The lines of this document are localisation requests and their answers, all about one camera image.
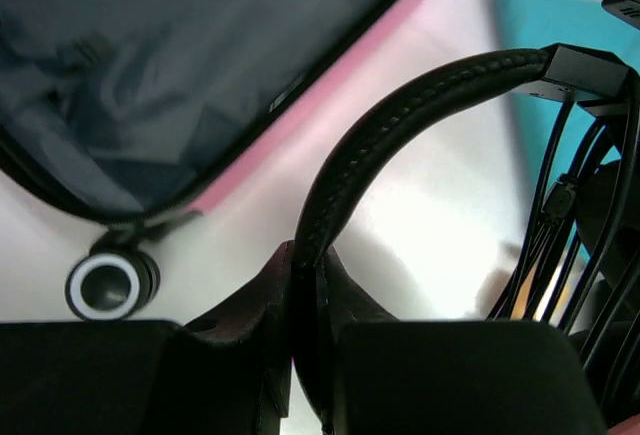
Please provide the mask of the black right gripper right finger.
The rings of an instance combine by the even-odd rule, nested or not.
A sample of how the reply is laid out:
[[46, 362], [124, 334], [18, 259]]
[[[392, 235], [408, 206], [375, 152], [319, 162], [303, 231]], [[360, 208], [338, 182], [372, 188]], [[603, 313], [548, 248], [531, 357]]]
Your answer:
[[328, 434], [603, 434], [576, 351], [531, 321], [402, 321], [337, 253], [295, 271], [294, 364]]

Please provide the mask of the pink hard-shell suitcase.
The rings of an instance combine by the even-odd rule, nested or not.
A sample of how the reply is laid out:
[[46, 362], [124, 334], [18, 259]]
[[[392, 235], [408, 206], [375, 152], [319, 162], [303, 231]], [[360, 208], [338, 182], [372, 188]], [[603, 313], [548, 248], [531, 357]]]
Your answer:
[[419, 0], [1, 0], [1, 169], [102, 225], [64, 296], [84, 320], [148, 304], [139, 247], [198, 216]]

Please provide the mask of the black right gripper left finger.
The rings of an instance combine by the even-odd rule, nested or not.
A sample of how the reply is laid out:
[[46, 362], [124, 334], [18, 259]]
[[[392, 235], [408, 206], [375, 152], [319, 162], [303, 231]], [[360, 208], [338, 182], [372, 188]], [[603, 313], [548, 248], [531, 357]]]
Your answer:
[[5, 323], [5, 434], [276, 434], [288, 414], [291, 249], [186, 325]]

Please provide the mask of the teal shorts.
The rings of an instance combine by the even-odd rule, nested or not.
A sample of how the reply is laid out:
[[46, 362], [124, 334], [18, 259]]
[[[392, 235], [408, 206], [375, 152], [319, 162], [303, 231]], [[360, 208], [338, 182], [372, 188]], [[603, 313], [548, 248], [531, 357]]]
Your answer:
[[526, 196], [568, 168], [592, 124], [582, 102], [608, 103], [639, 67], [637, 31], [591, 0], [493, 0], [513, 63], [511, 120]]

